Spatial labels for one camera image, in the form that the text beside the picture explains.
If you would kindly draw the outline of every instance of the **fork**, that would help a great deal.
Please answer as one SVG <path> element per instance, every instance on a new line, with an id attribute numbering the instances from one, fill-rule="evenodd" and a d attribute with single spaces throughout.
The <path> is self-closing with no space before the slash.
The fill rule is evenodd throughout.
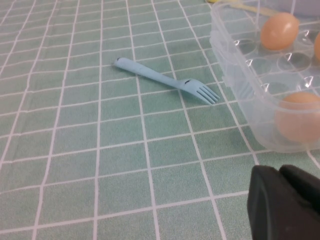
<path id="1" fill-rule="evenodd" d="M 220 99 L 214 91 L 195 79 L 175 80 L 125 57 L 119 57 L 114 61 L 114 65 L 118 68 L 147 77 L 176 89 L 186 91 L 209 105 L 215 104 L 218 99 Z"/>

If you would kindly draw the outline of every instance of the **egg tray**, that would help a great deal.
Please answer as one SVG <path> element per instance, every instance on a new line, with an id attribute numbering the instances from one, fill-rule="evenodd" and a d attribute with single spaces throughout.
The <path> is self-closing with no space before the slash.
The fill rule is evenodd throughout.
<path id="1" fill-rule="evenodd" d="M 258 6 L 258 0 L 243 1 Z M 261 7 L 270 8 L 270 4 Z M 267 149 L 300 152 L 320 149 L 320 141 L 301 144 L 285 139 L 275 127 L 279 102 L 289 94 L 306 91 L 320 95 L 320 63 L 314 40 L 320 32 L 318 17 L 299 17 L 299 33 L 287 49 L 272 51 L 260 42 L 260 30 L 268 16 L 233 8 L 229 3 L 212 5 L 212 50 L 255 138 Z"/>

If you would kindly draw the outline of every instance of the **egg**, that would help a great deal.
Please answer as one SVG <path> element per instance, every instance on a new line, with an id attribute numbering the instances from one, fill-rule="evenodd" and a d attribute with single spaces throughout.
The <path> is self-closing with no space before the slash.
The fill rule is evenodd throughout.
<path id="1" fill-rule="evenodd" d="M 320 61 L 320 33 L 318 33 L 314 41 L 314 55 Z"/>
<path id="2" fill-rule="evenodd" d="M 299 23 L 299 20 L 290 13 L 275 14 L 261 29 L 261 44 L 269 50 L 282 50 L 289 47 L 298 35 Z"/>
<path id="3" fill-rule="evenodd" d="M 309 92 L 296 92 L 286 96 L 279 104 L 281 108 L 307 113 L 292 113 L 277 110 L 275 126 L 288 140 L 312 143 L 320 138 L 320 97 Z"/>

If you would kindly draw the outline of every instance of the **clear plastic egg container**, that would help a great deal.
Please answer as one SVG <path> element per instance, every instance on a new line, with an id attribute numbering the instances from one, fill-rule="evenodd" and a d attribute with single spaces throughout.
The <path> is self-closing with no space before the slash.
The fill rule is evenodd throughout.
<path id="1" fill-rule="evenodd" d="M 291 141 L 275 124 L 276 112 L 300 119 L 297 133 L 310 113 L 319 113 L 320 124 L 319 108 L 288 110 L 279 106 L 292 93 L 320 95 L 320 62 L 314 56 L 314 40 L 320 32 L 320 0 L 243 0 L 242 4 L 260 11 L 223 1 L 212 5 L 210 43 L 223 81 L 232 89 L 255 138 L 265 148 L 282 153 L 320 149 L 320 139 Z M 260 29 L 270 17 L 270 11 L 263 11 L 266 9 L 293 13 L 299 19 L 298 36 L 289 48 L 272 51 L 261 46 Z"/>

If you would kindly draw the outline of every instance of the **table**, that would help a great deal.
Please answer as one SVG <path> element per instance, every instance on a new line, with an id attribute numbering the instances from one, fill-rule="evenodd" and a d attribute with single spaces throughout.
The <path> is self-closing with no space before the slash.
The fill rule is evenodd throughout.
<path id="1" fill-rule="evenodd" d="M 203 0 L 0 3 L 0 239 L 249 240 L 254 165 L 320 177 L 320 151 L 255 140 L 213 55 L 210 10 Z M 203 105 L 116 69 L 118 57 L 221 99 Z"/>

